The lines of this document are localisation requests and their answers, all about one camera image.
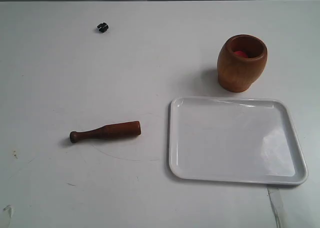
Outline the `brown wooden pestle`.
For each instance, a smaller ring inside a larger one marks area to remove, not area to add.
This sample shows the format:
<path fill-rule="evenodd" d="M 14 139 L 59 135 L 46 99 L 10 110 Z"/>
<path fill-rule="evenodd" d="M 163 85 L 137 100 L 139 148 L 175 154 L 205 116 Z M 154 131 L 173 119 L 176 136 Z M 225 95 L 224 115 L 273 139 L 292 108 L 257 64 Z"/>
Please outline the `brown wooden pestle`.
<path fill-rule="evenodd" d="M 69 139 L 72 143 L 90 139 L 121 139 L 139 136 L 142 133 L 139 121 L 109 124 L 90 131 L 72 131 Z"/>

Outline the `wooden mortar cup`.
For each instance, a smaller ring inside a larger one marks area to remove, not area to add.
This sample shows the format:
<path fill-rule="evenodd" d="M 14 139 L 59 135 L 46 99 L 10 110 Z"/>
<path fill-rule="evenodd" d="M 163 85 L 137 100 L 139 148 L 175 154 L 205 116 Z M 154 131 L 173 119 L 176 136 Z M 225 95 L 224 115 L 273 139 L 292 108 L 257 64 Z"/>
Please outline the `wooden mortar cup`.
<path fill-rule="evenodd" d="M 238 50 L 244 51 L 248 58 L 234 54 Z M 267 55 L 265 43 L 257 37 L 248 34 L 230 37 L 217 58 L 219 84 L 230 92 L 246 91 L 263 73 Z"/>

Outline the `red object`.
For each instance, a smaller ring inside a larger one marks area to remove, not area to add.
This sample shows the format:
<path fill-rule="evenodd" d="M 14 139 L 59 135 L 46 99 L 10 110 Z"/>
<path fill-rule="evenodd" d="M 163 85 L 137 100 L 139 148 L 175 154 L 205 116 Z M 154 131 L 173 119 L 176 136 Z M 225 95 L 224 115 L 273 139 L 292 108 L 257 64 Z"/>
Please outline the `red object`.
<path fill-rule="evenodd" d="M 248 58 L 248 55 L 244 51 L 238 50 L 238 51 L 235 51 L 234 54 L 241 56 L 241 57 L 244 57 L 244 58 Z"/>

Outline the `small black plastic clip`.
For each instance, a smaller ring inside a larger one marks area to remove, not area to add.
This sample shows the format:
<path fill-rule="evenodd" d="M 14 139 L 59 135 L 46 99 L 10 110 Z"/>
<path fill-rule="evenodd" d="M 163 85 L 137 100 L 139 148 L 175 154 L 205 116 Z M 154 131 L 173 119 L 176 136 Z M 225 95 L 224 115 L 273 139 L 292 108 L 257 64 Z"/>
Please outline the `small black plastic clip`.
<path fill-rule="evenodd" d="M 98 30 L 100 33 L 104 33 L 104 32 L 106 32 L 108 29 L 109 29 L 109 26 L 108 26 L 108 24 L 105 23 L 105 22 L 100 23 L 100 24 L 97 26 L 97 30 Z"/>

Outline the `white plastic tray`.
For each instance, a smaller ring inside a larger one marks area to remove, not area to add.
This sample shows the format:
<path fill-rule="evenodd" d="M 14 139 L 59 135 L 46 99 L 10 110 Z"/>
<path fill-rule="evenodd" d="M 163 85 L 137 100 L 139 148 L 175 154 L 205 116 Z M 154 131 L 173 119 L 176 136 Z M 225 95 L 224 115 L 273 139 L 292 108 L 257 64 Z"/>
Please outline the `white plastic tray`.
<path fill-rule="evenodd" d="M 181 179 L 298 186 L 308 177 L 277 100 L 181 97 L 170 104 L 168 165 Z"/>

